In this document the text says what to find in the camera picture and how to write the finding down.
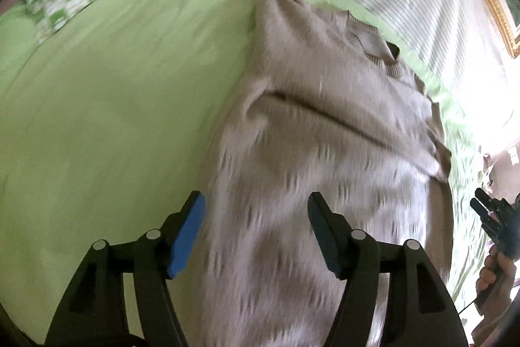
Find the beige sweater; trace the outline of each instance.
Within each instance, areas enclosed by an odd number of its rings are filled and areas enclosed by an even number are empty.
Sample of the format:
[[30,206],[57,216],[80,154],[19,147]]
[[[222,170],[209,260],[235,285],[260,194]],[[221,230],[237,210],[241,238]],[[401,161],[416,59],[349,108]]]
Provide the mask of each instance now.
[[[348,12],[257,1],[251,66],[205,167],[190,345],[323,345],[345,282],[311,230],[312,191],[377,240],[419,240],[447,278],[450,153],[436,105],[397,52]],[[386,295],[381,277],[370,345]]]

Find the finger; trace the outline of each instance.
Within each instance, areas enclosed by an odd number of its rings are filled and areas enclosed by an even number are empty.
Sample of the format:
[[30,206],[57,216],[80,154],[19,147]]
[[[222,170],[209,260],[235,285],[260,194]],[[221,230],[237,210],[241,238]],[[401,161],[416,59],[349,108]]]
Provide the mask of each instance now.
[[486,268],[482,268],[480,270],[480,277],[488,284],[494,284],[495,280],[497,279],[497,276],[492,271]]
[[514,278],[516,275],[516,266],[511,258],[508,258],[503,253],[497,256],[498,265],[502,268],[505,275],[509,278]]
[[489,254],[490,254],[491,256],[493,256],[494,258],[496,258],[496,257],[497,257],[497,253],[498,253],[498,247],[497,247],[497,245],[493,245],[493,246],[491,246],[491,248],[489,249]]
[[485,290],[488,287],[489,287],[489,284],[487,282],[485,282],[482,278],[477,279],[477,285],[476,285],[477,294],[479,292]]
[[488,269],[495,268],[495,264],[497,263],[496,259],[493,256],[488,256],[486,260],[484,260],[484,266]]

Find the person's arm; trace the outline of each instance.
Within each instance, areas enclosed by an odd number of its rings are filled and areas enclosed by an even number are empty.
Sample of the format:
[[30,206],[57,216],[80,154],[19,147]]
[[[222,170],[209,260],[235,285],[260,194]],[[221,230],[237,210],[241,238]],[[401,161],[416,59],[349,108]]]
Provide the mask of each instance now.
[[499,253],[496,246],[491,247],[489,256],[484,261],[484,267],[480,270],[480,277],[476,283],[477,293],[495,283],[497,276],[493,269],[496,264],[503,270],[505,278],[480,308],[484,319],[471,333],[475,346],[480,346],[485,342],[511,304],[511,290],[515,281],[516,266],[511,259],[504,256],[503,253]]

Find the white round dot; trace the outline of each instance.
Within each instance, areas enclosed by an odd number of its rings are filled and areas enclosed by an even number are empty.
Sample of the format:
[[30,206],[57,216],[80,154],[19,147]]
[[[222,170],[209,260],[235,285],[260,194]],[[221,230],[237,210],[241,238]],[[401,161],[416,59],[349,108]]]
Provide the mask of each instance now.
[[92,248],[94,250],[103,250],[106,245],[107,245],[107,242],[105,240],[98,240],[98,241],[94,242],[94,244],[92,245]]
[[148,240],[155,240],[161,236],[161,231],[158,229],[151,229],[149,232],[146,233],[146,238]]
[[418,241],[416,240],[408,240],[406,242],[406,245],[411,248],[412,250],[419,250],[419,248],[421,247],[421,245],[419,244]]
[[356,240],[363,240],[367,236],[367,233],[361,231],[360,229],[355,229],[354,231],[352,231],[351,235],[352,238],[355,238]]

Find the green bed sheet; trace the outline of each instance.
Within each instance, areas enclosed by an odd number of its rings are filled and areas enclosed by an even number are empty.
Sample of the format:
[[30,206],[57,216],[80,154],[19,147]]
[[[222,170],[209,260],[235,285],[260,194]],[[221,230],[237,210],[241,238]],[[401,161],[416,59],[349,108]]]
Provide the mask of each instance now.
[[[462,307],[484,257],[469,208],[481,161],[462,112],[363,7],[306,1],[379,27],[440,102],[453,152],[448,289]],[[98,0],[38,48],[23,6],[0,18],[0,301],[35,341],[93,241],[137,238],[197,188],[215,119],[248,64],[254,10],[255,0]],[[189,299],[173,297],[182,322]]]

